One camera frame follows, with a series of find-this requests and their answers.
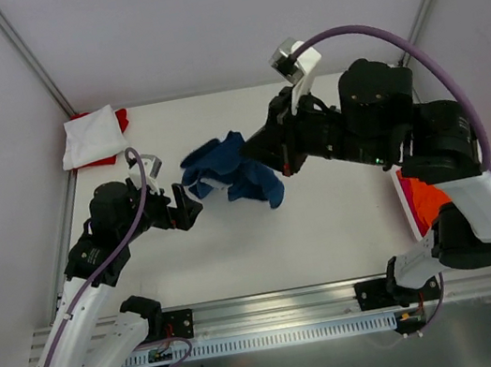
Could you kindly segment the blue printed t shirt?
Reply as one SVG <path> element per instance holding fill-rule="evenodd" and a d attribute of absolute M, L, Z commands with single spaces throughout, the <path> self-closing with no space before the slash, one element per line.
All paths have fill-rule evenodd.
<path fill-rule="evenodd" d="M 240 155 L 245 144 L 242 134 L 235 131 L 229 131 L 224 140 L 208 140 L 181 161 L 182 185 L 198 199 L 225 190 L 231 202 L 247 198 L 277 209 L 284 200 L 284 184 L 262 163 Z"/>

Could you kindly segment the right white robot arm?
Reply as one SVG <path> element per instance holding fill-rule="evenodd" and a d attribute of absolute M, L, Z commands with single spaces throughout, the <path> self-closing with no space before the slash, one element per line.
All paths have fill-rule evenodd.
<path fill-rule="evenodd" d="M 291 176 L 322 157 L 385 170 L 435 186 L 447 196 L 429 232 L 386 268 L 385 296 L 405 307 L 446 269 L 491 267 L 491 168 L 483 139 L 460 104 L 416 103 L 407 67 L 356 60 L 338 80 L 338 106 L 283 88 L 266 122 L 242 147 L 244 157 Z"/>

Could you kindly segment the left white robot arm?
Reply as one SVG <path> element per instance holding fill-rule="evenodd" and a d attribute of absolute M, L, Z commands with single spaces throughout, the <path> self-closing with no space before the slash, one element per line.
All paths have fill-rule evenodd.
<path fill-rule="evenodd" d="M 117 286 L 129 246 L 150 228 L 190 230 L 203 206 L 180 183 L 171 197 L 129 178 L 94 191 L 89 217 L 68 253 L 60 307 L 37 367 L 121 367 L 140 344 L 168 336 L 159 301 L 130 296 L 95 352 L 88 350 L 100 310 Z"/>

